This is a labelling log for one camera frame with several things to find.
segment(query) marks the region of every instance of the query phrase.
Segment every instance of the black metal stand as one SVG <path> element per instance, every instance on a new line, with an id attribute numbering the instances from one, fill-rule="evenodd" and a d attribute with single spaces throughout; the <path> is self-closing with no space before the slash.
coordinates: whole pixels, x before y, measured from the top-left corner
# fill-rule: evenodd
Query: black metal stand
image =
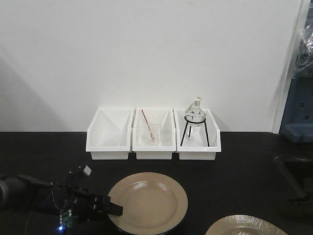
<path id="1" fill-rule="evenodd" d="M 186 134 L 186 130 L 187 130 L 187 126 L 188 126 L 188 123 L 191 123 L 191 124 L 201 124 L 201 123 L 204 123 L 205 125 L 205 133 L 206 133 L 206 141 L 207 141 L 207 146 L 210 147 L 210 144 L 209 144 L 209 135 L 207 133 L 207 128 L 206 128 L 206 118 L 201 121 L 201 122 L 193 122 L 193 121 L 188 121 L 185 117 L 185 120 L 186 120 L 186 126 L 185 126 L 185 129 L 184 129 L 184 134 L 182 135 L 182 138 L 181 138 L 181 142 L 180 142 L 180 146 L 182 146 L 182 143 L 184 141 L 184 137 L 185 137 L 185 134 Z M 189 134 L 188 134 L 188 137 L 190 137 L 190 132 L 191 132 L 191 126 L 189 128 Z"/>

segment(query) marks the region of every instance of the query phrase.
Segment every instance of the ceramic plate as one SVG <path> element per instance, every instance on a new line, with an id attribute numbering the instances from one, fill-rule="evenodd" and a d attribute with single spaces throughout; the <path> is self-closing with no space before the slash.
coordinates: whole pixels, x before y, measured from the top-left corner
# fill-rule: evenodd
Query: ceramic plate
<path id="1" fill-rule="evenodd" d="M 152 172 L 128 176 L 109 192 L 111 201 L 124 207 L 122 216 L 110 215 L 122 231 L 136 235 L 164 234 L 184 218 L 188 199 L 172 178 Z"/>
<path id="2" fill-rule="evenodd" d="M 231 215 L 216 221 L 205 235 L 287 235 L 275 225 L 249 215 Z"/>

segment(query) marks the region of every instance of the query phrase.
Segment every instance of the storage bin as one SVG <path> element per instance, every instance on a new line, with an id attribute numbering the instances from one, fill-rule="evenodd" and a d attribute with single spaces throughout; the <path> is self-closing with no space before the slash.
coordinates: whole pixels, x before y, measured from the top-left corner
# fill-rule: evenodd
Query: storage bin
<path id="1" fill-rule="evenodd" d="M 86 151 L 93 160 L 128 159 L 133 109 L 98 109 L 87 130 Z"/>
<path id="2" fill-rule="evenodd" d="M 209 144 L 207 146 L 205 125 L 204 123 L 199 127 L 192 127 L 190 137 L 189 125 L 180 146 L 182 135 L 186 126 L 185 109 L 174 109 L 175 125 L 176 125 L 176 144 L 177 152 L 179 152 L 179 159 L 181 160 L 214 160 L 217 152 L 221 152 L 221 135 L 220 130 L 213 118 L 209 109 L 202 109 L 206 112 L 206 126 L 209 137 Z"/>
<path id="3" fill-rule="evenodd" d="M 133 151 L 137 159 L 171 159 L 176 151 L 172 109 L 137 109 L 133 127 Z"/>

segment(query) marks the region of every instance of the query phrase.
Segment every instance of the black tabletop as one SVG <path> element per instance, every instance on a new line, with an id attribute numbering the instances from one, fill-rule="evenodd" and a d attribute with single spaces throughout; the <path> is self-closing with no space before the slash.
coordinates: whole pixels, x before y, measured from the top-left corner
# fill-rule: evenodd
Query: black tabletop
<path id="1" fill-rule="evenodd" d="M 169 235 L 204 235 L 218 219 L 247 214 L 264 219 L 288 235 L 312 235 L 313 220 L 286 220 L 276 212 L 280 200 L 297 197 L 273 163 L 276 156 L 313 157 L 312 144 L 293 144 L 271 133 L 221 133 L 222 152 L 214 161 L 93 161 L 85 152 L 86 133 L 0 133 L 0 173 L 26 174 L 62 184 L 70 170 L 87 164 L 91 175 L 82 187 L 107 195 L 122 178 L 158 172 L 178 181 L 188 195 L 183 222 Z M 39 212 L 0 212 L 0 235 L 55 235 L 58 216 Z M 121 235 L 104 220 L 74 226 L 71 235 Z"/>

